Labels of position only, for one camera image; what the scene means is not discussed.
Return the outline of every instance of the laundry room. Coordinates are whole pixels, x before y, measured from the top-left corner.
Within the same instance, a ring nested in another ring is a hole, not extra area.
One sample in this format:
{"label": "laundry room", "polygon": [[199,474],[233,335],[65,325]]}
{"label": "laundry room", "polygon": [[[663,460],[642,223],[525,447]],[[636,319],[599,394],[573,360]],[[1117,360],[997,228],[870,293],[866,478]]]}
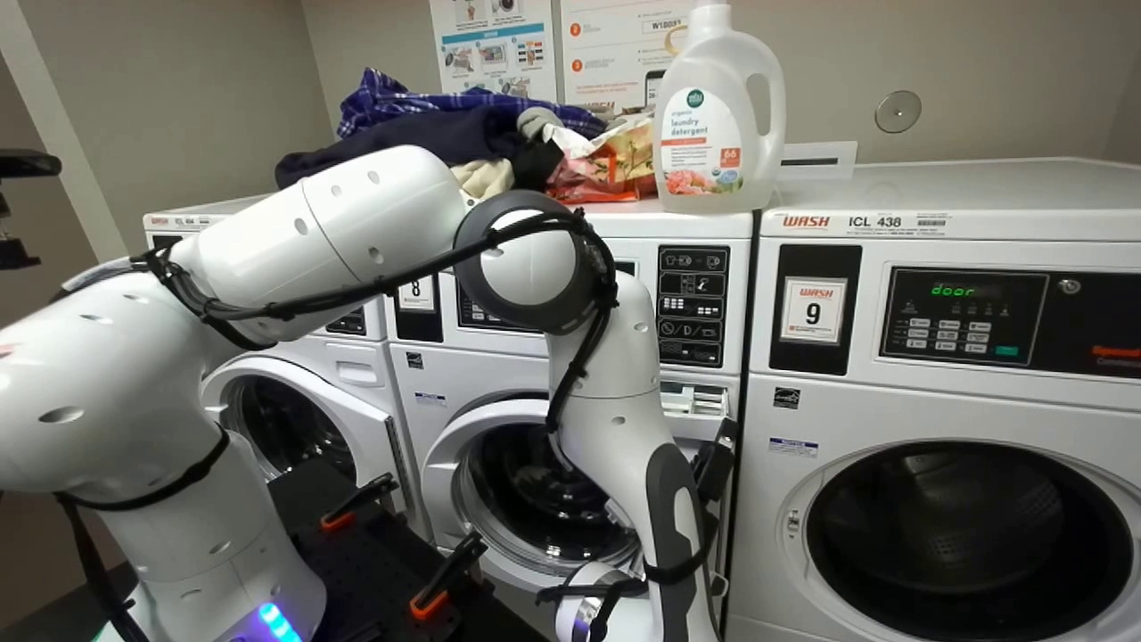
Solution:
{"label": "laundry room", "polygon": [[1141,638],[1137,0],[0,0],[0,642]]}

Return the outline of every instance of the bottle label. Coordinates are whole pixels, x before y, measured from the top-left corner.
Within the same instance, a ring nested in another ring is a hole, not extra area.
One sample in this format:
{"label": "bottle label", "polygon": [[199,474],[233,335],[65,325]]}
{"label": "bottle label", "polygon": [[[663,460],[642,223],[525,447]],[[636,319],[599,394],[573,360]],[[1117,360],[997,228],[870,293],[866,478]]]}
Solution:
{"label": "bottle label", "polygon": [[746,152],[735,109],[710,90],[682,90],[663,109],[661,173],[670,196],[746,190]]}

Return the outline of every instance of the washing machine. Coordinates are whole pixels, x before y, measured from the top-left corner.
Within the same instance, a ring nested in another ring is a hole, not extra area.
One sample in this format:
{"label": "washing machine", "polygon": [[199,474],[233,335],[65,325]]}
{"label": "washing machine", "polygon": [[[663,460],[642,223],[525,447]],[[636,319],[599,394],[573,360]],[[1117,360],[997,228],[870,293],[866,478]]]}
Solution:
{"label": "washing machine", "polygon": [[[262,196],[157,209],[141,218],[149,246],[180,242]],[[370,478],[399,481],[391,513],[412,505],[412,474],[399,453],[403,412],[384,348],[383,304],[273,348],[239,353],[203,378],[203,406],[257,447],[265,478],[329,463],[346,493]]]}
{"label": "washing machine", "polygon": [[[697,448],[739,421],[755,218],[663,215],[661,204],[586,215],[618,267],[657,300],[666,428]],[[605,494],[567,470],[542,430],[542,335],[483,309],[449,270],[399,287],[390,312],[423,538],[452,550],[471,528],[483,530],[483,570],[522,601],[586,561],[636,557]]]}
{"label": "washing machine", "polygon": [[1141,638],[1141,168],[799,186],[754,348],[726,638]]}

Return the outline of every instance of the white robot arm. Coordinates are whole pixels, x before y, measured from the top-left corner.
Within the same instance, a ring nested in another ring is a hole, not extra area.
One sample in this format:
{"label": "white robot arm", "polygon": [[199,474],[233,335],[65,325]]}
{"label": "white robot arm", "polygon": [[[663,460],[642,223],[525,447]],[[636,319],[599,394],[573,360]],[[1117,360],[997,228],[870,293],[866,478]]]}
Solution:
{"label": "white robot arm", "polygon": [[[636,524],[636,573],[661,576],[615,605],[610,638],[713,638],[693,564],[693,474],[661,428],[650,296],[615,277],[605,246],[567,230],[546,198],[513,193],[464,215],[446,163],[384,148],[149,258],[153,275],[87,281],[4,328],[0,487],[99,510],[139,570],[132,613],[147,638],[308,638],[325,588],[294,553],[248,448],[203,418],[196,381],[239,344],[308,335],[383,286],[459,260],[471,296],[552,335],[556,441]],[[588,567],[578,580],[618,573]],[[567,600],[561,638],[588,638],[586,620]]]}

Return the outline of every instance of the detergent bottle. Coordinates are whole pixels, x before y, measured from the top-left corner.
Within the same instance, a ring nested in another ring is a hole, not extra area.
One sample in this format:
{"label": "detergent bottle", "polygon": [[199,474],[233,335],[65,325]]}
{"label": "detergent bottle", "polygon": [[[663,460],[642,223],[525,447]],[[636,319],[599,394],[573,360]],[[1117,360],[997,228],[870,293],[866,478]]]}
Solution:
{"label": "detergent bottle", "polygon": [[[758,134],[748,78],[771,84],[771,130]],[[726,0],[697,0],[683,48],[657,94],[657,193],[666,209],[758,209],[775,196],[788,100],[776,54],[735,33]]]}

